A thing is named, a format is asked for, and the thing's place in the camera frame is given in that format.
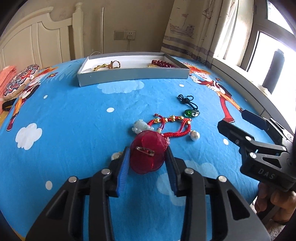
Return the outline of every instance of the white headboard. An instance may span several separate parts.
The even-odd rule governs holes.
[[[82,3],[76,3],[72,18],[54,22],[53,7],[33,12],[18,21],[0,39],[0,69],[15,65],[21,71],[31,64],[40,68],[70,61],[69,27],[73,27],[75,59],[83,58]]]

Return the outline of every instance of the person's hand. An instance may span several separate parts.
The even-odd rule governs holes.
[[[258,197],[255,202],[257,212],[263,212],[267,208],[267,200],[270,198],[272,204],[281,209],[272,217],[279,223],[285,223],[290,220],[296,209],[296,194],[293,191],[282,192],[279,190],[271,191],[264,183],[258,184]]]

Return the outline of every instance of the wall outlet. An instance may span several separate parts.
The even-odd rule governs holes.
[[[130,40],[136,39],[136,31],[131,30],[115,30],[114,40],[128,40],[128,36],[131,35]]]

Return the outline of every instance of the bed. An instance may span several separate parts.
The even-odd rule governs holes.
[[[0,38],[0,69],[12,65],[21,71],[30,64],[40,68],[84,57],[82,3],[73,16],[54,22],[53,7],[35,11],[18,21]]]
[[[13,107],[0,129],[0,210],[22,239],[61,185],[70,177],[86,178],[108,166],[113,153],[123,151],[135,138],[136,120],[148,122],[155,113],[183,115],[188,109],[177,99],[192,95],[200,115],[192,129],[200,139],[171,138],[174,156],[202,175],[225,175],[251,203],[257,194],[256,180],[239,172],[238,147],[217,130],[224,119],[256,140],[272,143],[267,134],[244,121],[241,110],[255,110],[220,76],[199,62],[177,60],[191,69],[188,79],[128,80],[79,87],[77,71],[84,59],[61,63],[39,72],[39,88],[16,113]],[[234,103],[223,101],[215,81]],[[169,123],[166,131],[176,131]],[[87,200],[84,240],[87,235]],[[207,236],[211,239],[209,200]],[[180,239],[185,200],[170,190],[163,165],[145,175],[129,170],[123,195],[110,199],[116,240]]]

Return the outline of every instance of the bed sheet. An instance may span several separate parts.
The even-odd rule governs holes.
[[[194,96],[200,115],[192,119],[192,129],[200,139],[171,138],[174,156],[204,176],[225,175],[249,203],[253,201],[258,182],[240,173],[238,147],[219,134],[217,123],[233,118],[256,140],[272,143],[271,139],[242,119],[239,108],[256,112],[222,78],[199,62],[177,59],[191,68],[186,80],[129,80],[80,88],[77,71],[84,59],[39,72],[0,129],[0,209],[16,232],[26,236],[69,176],[86,178],[107,167],[111,155],[133,141],[136,120],[148,122],[155,113],[183,115],[188,107],[179,102],[179,94]],[[168,123],[165,131],[178,128]],[[173,195],[164,165],[145,175],[129,170],[124,193],[110,198],[110,205],[116,240],[180,239],[185,199]],[[209,200],[207,205],[210,240]],[[87,212],[86,208],[84,240]]]

